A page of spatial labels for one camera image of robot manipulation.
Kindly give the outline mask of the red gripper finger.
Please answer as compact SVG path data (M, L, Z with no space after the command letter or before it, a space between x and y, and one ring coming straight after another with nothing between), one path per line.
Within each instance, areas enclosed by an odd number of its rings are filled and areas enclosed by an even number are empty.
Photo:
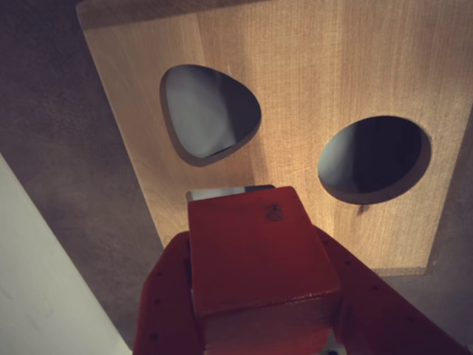
M203 354L191 297L189 233L177 234L143 284L136 354Z
M316 233L341 282L334 320L336 339L348 354L469 354L342 244Z

